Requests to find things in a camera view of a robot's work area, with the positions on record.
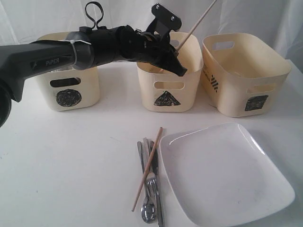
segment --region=square plate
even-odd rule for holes
[[[167,135],[160,153],[171,188],[196,225],[244,224],[294,200],[289,182],[239,124]]]

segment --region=white tabletop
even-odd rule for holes
[[[289,207],[243,226],[303,226],[303,75],[294,65],[270,112],[243,118],[219,113],[202,88],[187,112],[150,112],[141,104],[135,63],[111,63],[99,73],[100,101],[65,112],[50,110],[35,79],[26,81],[0,128],[1,227],[148,226],[143,196],[131,212],[142,176],[137,141],[155,139],[160,126],[171,134],[223,122],[246,127],[296,192]],[[194,226],[163,168],[161,186],[166,227]]]

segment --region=wooden chopstick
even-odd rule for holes
[[[158,131],[158,134],[157,134],[157,137],[156,137],[156,140],[155,140],[155,143],[153,144],[153,147],[152,147],[152,150],[151,150],[151,154],[150,154],[150,157],[146,163],[146,166],[145,166],[145,171],[143,173],[143,177],[142,177],[142,180],[141,180],[141,183],[140,183],[140,186],[139,186],[139,189],[138,189],[138,192],[137,192],[137,195],[136,195],[136,199],[134,201],[134,205],[133,205],[133,209],[132,209],[132,212],[134,211],[136,205],[137,205],[137,202],[138,202],[138,199],[139,199],[139,196],[140,196],[140,193],[141,193],[141,190],[143,188],[143,185],[144,185],[144,182],[146,181],[146,178],[147,178],[147,175],[150,171],[150,166],[151,166],[151,161],[152,161],[152,158],[153,158],[153,155],[155,154],[155,151],[156,151],[156,148],[157,148],[157,145],[158,145],[158,142],[159,142],[159,139],[161,137],[161,134],[162,134],[162,131],[163,131],[163,128],[160,127],[159,128],[159,131]]]
[[[216,3],[217,0],[214,0],[210,6],[207,8],[207,10],[204,12],[204,14],[202,14],[202,16],[199,18],[199,20],[195,23],[195,25],[191,28],[191,30],[189,31],[189,33],[185,36],[185,38],[181,41],[181,43],[179,44],[179,46],[176,48],[176,51],[178,52],[181,47],[184,45],[184,43],[187,41],[187,39],[190,37],[190,35],[195,31],[195,29],[198,27],[198,25],[201,23],[201,21],[203,20],[203,18],[205,18],[205,16],[207,15],[207,13],[210,11],[210,9],[213,7],[213,5]]]

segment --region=plastic basket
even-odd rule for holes
[[[39,40],[63,40],[69,32],[44,35]],[[48,106],[56,111],[84,108],[100,99],[98,69],[56,70],[36,77]]]
[[[181,41],[186,33],[172,32],[172,42]],[[137,63],[143,106],[156,112],[183,112],[189,110],[195,101],[196,90],[203,66],[201,48],[193,35],[179,51],[178,59],[187,68],[184,76],[164,71],[148,63]]]
[[[270,109],[290,64],[259,38],[245,33],[203,40],[201,82],[224,115],[240,117]]]

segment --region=white fabric background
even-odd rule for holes
[[[160,0],[182,20],[188,32],[213,0]],[[0,45],[24,44],[38,37],[79,26],[91,26],[84,14],[89,0],[0,0]],[[153,20],[156,0],[99,0],[102,25],[129,24],[145,30]],[[98,9],[89,6],[91,15]],[[194,34],[200,43],[207,35],[245,32],[256,35],[303,71],[303,0],[218,0]]]

